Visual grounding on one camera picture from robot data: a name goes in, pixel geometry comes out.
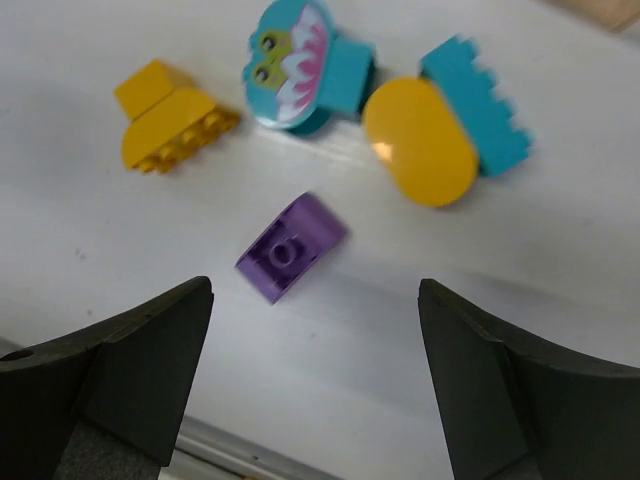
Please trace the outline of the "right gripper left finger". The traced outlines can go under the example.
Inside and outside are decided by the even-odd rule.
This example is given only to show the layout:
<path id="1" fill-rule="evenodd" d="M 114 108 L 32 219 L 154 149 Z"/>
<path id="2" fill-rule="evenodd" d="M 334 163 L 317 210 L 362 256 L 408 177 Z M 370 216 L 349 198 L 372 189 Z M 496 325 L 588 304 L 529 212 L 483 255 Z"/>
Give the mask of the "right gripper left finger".
<path id="1" fill-rule="evenodd" d="M 192 278 L 1 358 L 4 479 L 156 479 L 171 462 L 214 294 Z"/>

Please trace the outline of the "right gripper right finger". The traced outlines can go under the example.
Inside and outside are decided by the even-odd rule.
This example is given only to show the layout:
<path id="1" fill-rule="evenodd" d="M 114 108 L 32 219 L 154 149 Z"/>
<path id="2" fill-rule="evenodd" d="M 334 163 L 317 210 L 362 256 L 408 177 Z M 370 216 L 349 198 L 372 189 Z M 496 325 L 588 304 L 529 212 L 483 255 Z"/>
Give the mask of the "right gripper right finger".
<path id="1" fill-rule="evenodd" d="M 545 340 L 434 279 L 418 310 L 455 478 L 638 478 L 638 368 Z"/>

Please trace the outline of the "purple small lego brick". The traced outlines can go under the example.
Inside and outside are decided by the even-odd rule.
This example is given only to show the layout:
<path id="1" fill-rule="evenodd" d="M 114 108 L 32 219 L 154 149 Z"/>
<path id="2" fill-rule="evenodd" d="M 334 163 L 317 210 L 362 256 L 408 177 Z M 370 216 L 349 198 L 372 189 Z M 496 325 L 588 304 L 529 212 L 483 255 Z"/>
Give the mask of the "purple small lego brick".
<path id="1" fill-rule="evenodd" d="M 315 194 L 305 192 L 276 216 L 235 267 L 274 304 L 347 233 L 331 209 Z"/>

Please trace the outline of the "yellow rounded lego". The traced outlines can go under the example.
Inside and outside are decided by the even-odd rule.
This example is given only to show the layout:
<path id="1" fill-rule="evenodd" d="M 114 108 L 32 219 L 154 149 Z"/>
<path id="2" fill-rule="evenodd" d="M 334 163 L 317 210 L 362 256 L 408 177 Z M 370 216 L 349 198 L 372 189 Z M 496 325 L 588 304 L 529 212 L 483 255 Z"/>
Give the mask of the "yellow rounded lego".
<path id="1" fill-rule="evenodd" d="M 449 206 L 471 188 L 479 155 L 440 89 L 430 80 L 398 77 L 367 100 L 369 144 L 410 200 Z"/>

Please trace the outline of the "yellow lego brick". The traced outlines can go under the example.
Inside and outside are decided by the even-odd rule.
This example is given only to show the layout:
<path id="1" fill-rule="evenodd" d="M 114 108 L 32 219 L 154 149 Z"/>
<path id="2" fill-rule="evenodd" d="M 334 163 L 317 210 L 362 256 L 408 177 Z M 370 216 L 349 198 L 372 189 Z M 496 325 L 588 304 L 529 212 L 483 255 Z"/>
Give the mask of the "yellow lego brick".
<path id="1" fill-rule="evenodd" d="M 241 119 L 185 71 L 159 59 L 132 74 L 113 94 L 128 119 L 121 142 L 123 165 L 144 174 L 171 172 Z"/>

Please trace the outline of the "teal lego brick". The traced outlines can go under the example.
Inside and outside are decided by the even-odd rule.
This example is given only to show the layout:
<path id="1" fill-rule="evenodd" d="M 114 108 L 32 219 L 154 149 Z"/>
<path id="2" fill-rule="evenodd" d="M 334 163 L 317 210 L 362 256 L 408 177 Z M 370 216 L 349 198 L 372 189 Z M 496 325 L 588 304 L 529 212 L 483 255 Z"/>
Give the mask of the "teal lego brick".
<path id="1" fill-rule="evenodd" d="M 496 96 L 493 71 L 476 65 L 470 38 L 453 36 L 422 57 L 420 75 L 443 93 L 479 154 L 480 172 L 499 176 L 529 157 L 531 133 L 514 120 L 515 107 Z"/>

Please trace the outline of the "teal frog flower lego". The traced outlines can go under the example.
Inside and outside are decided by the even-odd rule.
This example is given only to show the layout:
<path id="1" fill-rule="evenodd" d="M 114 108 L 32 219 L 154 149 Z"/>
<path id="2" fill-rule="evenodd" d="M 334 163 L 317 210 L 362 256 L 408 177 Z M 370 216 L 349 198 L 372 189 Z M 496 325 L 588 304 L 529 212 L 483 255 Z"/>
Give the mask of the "teal frog flower lego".
<path id="1" fill-rule="evenodd" d="M 306 136 L 333 115 L 361 114 L 375 48 L 341 33 L 323 2 L 272 2 L 249 37 L 249 51 L 245 97 L 262 125 Z"/>

